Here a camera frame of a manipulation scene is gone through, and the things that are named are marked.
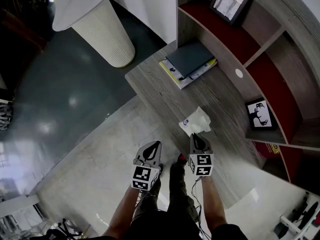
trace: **tissue paper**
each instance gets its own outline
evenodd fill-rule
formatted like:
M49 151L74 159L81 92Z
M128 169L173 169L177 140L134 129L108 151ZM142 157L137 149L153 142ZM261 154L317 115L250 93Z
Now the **tissue paper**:
M210 117L198 106L195 112L179 123L179 126L190 137L191 134L210 132L210 123Z

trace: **white tile floor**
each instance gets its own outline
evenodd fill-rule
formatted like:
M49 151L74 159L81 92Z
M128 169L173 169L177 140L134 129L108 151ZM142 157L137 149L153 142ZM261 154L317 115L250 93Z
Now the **white tile floor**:
M158 208L166 211L169 169L179 151L157 116L137 96L106 119L52 171L38 191L44 209L55 221L68 218L82 228L91 224L96 234L101 235L130 184L131 166L138 149L154 140L162 143L164 171ZM245 179L252 178L255 187L226 210L227 221L240 226L250 240L269 239L280 216L292 210L305 192L249 163L242 163L238 170ZM195 179L186 166L189 195ZM202 202L200 183L196 189ZM207 230L204 217L202 227Z

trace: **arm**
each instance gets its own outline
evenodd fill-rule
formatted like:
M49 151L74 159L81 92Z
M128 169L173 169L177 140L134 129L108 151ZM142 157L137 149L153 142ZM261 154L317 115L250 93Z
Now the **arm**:
M134 216L139 189L129 186L116 208L110 225L103 236L121 239L128 231Z
M211 176L203 177L203 210L210 232L216 227L227 224L224 206Z

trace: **framed photo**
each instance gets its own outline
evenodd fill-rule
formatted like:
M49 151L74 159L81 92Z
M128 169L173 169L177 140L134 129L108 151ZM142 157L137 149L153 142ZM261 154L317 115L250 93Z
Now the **framed photo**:
M278 123L264 98L259 98L245 104L252 130L276 130Z
M248 1L249 0L211 0L210 9L232 25Z

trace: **reflective floor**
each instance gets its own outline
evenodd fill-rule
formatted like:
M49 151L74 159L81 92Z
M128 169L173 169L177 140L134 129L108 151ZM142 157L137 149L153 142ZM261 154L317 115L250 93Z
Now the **reflective floor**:
M0 133L0 190L28 194L80 141L129 101L125 80L134 66L165 43L120 5L112 3L136 56L126 68L110 66L72 28L57 32L26 71L9 129Z
M164 164L157 204L159 209L166 211L169 170L179 151L157 116L137 96L86 137L67 156L71 156L70 159L62 161L63 166L53 170L50 180L38 191L42 207L54 222L68 218L82 229L90 224L91 236L100 236L108 228L130 184L131 167L138 149L155 140L162 143L160 161ZM273 229L280 216L291 212L305 191L248 162L239 164L238 170L242 174L237 180L243 184L235 185L233 192L247 189L247 177L253 179L254 185L239 202L225 211L227 222L238 225L249 240L275 239ZM229 175L225 180L234 181L235 176ZM189 196L196 178L186 166L184 180ZM200 182L196 185L196 193L202 203ZM203 213L201 221L202 228L209 233Z

